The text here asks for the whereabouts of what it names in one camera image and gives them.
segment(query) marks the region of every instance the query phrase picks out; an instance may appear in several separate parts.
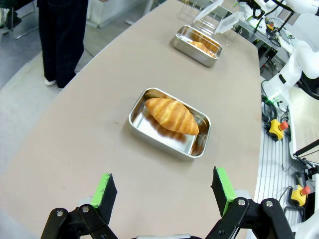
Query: red button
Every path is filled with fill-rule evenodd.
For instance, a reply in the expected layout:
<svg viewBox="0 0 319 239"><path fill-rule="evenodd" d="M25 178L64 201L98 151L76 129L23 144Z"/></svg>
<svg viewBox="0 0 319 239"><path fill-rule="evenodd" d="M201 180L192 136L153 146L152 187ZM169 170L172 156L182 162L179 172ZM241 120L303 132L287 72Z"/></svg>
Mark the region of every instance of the red button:
<svg viewBox="0 0 319 239"><path fill-rule="evenodd" d="M286 121L282 122L280 125L279 125L279 129L281 130L285 130L289 127L288 123Z"/></svg>
<svg viewBox="0 0 319 239"><path fill-rule="evenodd" d="M311 190L310 190L310 187L309 187L309 186L305 186L305 187L300 191L300 194L301 194L302 196L308 195L309 193L311 193Z"/></svg>

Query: bolt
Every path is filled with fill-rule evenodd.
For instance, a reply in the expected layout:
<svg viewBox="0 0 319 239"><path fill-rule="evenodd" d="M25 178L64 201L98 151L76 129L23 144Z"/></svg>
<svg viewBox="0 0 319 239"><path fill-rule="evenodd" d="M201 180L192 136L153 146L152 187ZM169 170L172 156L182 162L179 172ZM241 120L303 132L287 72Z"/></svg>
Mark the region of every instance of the bolt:
<svg viewBox="0 0 319 239"><path fill-rule="evenodd" d="M62 212L62 211L58 211L56 215L57 215L58 217L60 217L60 216L63 215L63 212Z"/></svg>
<svg viewBox="0 0 319 239"><path fill-rule="evenodd" d="M267 201L267 202L266 202L266 206L267 206L267 207L272 207L272 206L273 206L273 203L272 203L271 201Z"/></svg>
<svg viewBox="0 0 319 239"><path fill-rule="evenodd" d="M238 200L238 204L239 204L240 206L244 206L244 205L246 204L246 202L245 202L245 200L243 200L243 199L239 199L239 200Z"/></svg>
<svg viewBox="0 0 319 239"><path fill-rule="evenodd" d="M87 213L89 211L89 208L87 206L82 208L82 212Z"/></svg>

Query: white shoe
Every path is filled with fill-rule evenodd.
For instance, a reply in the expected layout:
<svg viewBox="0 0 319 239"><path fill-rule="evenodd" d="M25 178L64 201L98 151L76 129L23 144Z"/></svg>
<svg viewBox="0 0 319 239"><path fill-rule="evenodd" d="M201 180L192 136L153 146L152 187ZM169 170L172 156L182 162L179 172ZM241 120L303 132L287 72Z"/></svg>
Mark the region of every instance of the white shoe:
<svg viewBox="0 0 319 239"><path fill-rule="evenodd" d="M53 86L55 83L56 83L56 80L54 81L48 81L47 79L44 80L44 83L47 85L47 86Z"/></svg>

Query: stainless steel container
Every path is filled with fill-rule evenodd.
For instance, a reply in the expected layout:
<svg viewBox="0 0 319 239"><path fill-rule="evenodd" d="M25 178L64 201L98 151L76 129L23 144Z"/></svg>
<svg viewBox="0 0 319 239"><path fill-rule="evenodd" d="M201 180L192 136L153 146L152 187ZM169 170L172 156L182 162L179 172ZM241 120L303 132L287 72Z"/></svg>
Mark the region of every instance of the stainless steel container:
<svg viewBox="0 0 319 239"><path fill-rule="evenodd" d="M202 43L210 53L193 45L191 43L193 41ZM219 59L222 50L217 41L190 25L183 26L176 33L173 46L207 67L214 65L215 61Z"/></svg>
<svg viewBox="0 0 319 239"><path fill-rule="evenodd" d="M182 134L162 127L145 107L146 100L158 97L179 101L188 108L198 124L199 134ZM141 94L129 115L129 123L132 133L182 159L202 156L210 133L210 120L205 114L157 88L146 89Z"/></svg>

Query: concrete floor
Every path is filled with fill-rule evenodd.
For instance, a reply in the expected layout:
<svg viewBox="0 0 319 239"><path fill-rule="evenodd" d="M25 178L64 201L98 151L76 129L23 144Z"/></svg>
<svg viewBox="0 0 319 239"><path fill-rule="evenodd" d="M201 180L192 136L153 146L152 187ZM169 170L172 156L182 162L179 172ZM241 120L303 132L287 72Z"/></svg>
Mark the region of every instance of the concrete floor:
<svg viewBox="0 0 319 239"><path fill-rule="evenodd" d="M32 5L27 8L23 11L32 9ZM86 51L76 71L80 71L92 59L92 55L98 54L130 27L125 23L126 20L140 19L144 8L145 3L140 4L103 28L87 25L84 39ZM37 13L28 18L24 18L17 26L16 35L37 24ZM57 86L47 87L44 84L38 31L18 40L13 40L11 33L2 35L0 31L0 174L5 172L28 132L59 92ZM0 209L0 239L17 238L35 237Z"/></svg>

